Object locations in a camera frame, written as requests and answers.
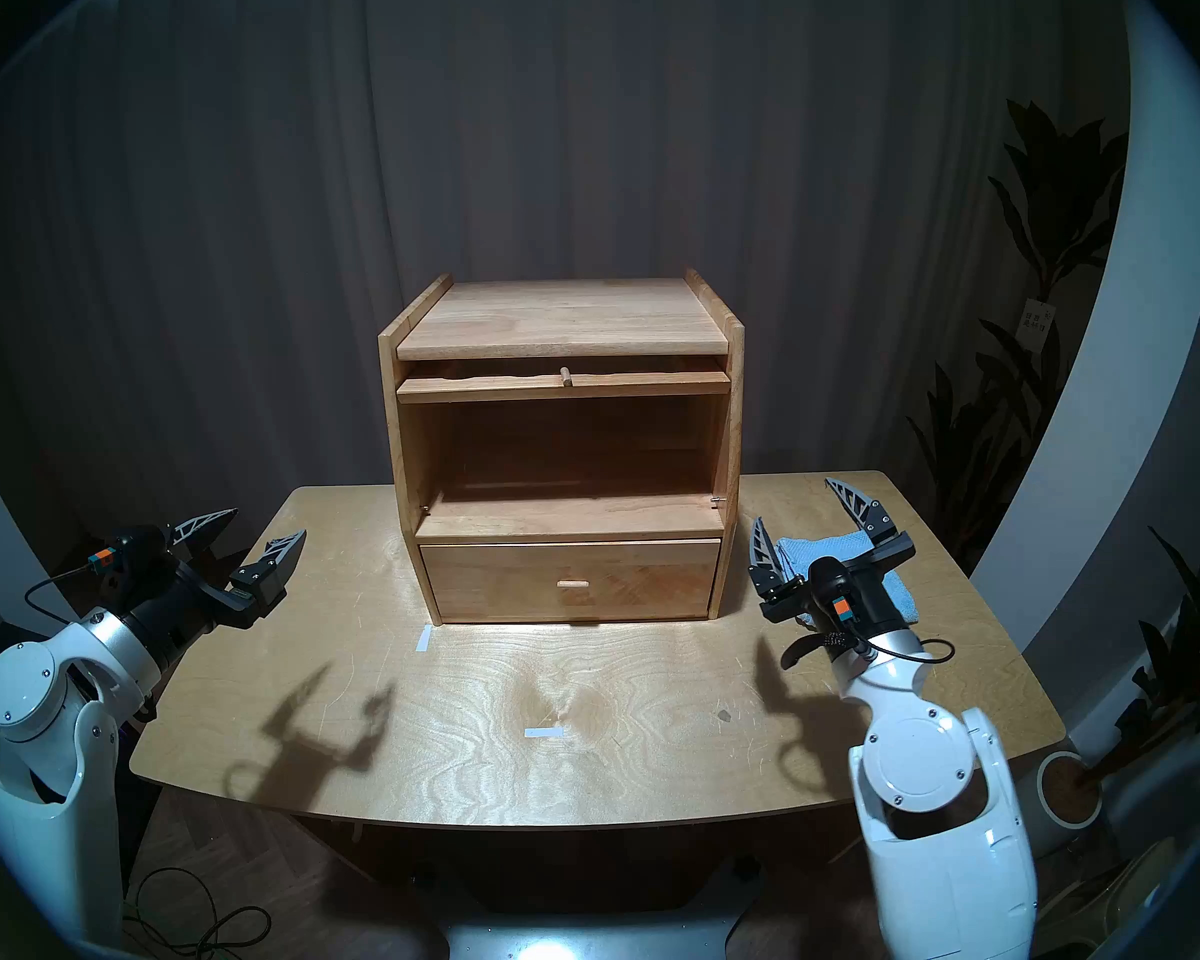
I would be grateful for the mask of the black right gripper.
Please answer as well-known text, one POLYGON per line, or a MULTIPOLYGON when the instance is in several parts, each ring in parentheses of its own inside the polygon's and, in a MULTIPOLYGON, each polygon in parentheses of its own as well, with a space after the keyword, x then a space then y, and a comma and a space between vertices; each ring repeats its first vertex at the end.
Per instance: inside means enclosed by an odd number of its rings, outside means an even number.
POLYGON ((806 578, 802 574, 788 577, 778 562, 763 517, 756 517, 748 539, 748 574, 760 598, 761 614, 773 624, 809 622, 811 588, 816 608, 836 630, 857 636, 905 630, 906 620, 886 590, 881 571, 893 571, 912 560, 913 539, 898 530, 890 512, 874 496, 839 478, 826 478, 824 484, 870 539, 871 548, 850 560, 818 557, 808 568, 806 578))

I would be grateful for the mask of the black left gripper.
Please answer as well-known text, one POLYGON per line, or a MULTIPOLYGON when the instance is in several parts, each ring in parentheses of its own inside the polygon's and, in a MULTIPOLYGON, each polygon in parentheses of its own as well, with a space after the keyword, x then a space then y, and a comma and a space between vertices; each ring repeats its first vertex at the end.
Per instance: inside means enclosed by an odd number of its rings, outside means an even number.
POLYGON ((172 559, 137 574, 122 592, 120 620, 155 661, 174 661, 216 626, 250 629, 284 601, 307 540, 305 528, 268 541, 262 557, 230 574, 227 589, 193 571, 216 560, 212 544, 238 512, 221 509, 166 526, 172 559))

